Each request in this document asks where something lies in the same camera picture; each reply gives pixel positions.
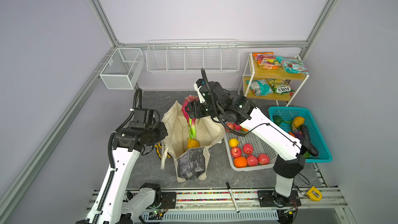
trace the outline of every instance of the blue basket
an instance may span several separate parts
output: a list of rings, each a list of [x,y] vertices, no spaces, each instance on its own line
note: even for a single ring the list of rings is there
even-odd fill
[[[273,121],[273,115],[279,115],[283,120],[289,121],[294,119],[297,116],[301,116],[305,118],[304,124],[308,127],[310,131],[311,143],[316,147],[319,152],[317,157],[310,156],[306,160],[307,163],[329,163],[332,160],[330,151],[328,146],[325,143],[325,139],[323,139],[321,132],[319,131],[318,126],[312,117],[310,110],[304,107],[270,107],[268,108],[270,119]],[[291,124],[287,124],[282,122],[279,126],[285,132],[291,132]]]

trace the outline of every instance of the yellow handled pliers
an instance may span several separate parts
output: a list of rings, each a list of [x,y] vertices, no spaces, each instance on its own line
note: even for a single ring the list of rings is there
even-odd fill
[[[155,148],[156,148],[156,153],[158,154],[159,158],[162,159],[162,155],[159,152],[159,148],[163,149],[162,145],[160,143],[158,143],[157,145],[155,144]]]

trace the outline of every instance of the beige bag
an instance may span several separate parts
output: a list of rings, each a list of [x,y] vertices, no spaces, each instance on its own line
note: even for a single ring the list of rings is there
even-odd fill
[[[162,165],[166,161],[167,152],[173,157],[176,167],[177,182],[189,179],[206,179],[206,169],[210,159],[209,148],[221,143],[225,136],[224,127],[204,117],[196,123],[196,140],[200,147],[187,150],[188,124],[181,113],[182,105],[176,103],[164,114],[162,122],[165,124],[168,136],[162,140]]]

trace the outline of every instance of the gray patch on bag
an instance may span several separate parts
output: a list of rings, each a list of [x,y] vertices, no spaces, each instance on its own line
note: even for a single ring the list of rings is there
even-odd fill
[[[197,179],[206,171],[205,147],[188,149],[177,158],[177,176],[187,180]]]

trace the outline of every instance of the candy bag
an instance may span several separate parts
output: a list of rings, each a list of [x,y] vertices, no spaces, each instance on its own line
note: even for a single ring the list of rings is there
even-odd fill
[[[255,96],[265,96],[272,93],[271,87],[267,84],[266,80],[254,80],[250,84],[250,89]]]
[[[286,80],[282,79],[267,79],[267,81],[271,84],[272,90],[277,94],[285,94],[294,92],[294,90],[289,87],[289,84]]]
[[[309,70],[304,66],[302,61],[299,59],[289,59],[280,56],[276,57],[276,60],[280,62],[283,69],[288,73],[306,73]]]
[[[254,53],[258,65],[264,69],[278,69],[281,64],[273,56],[273,52]]]

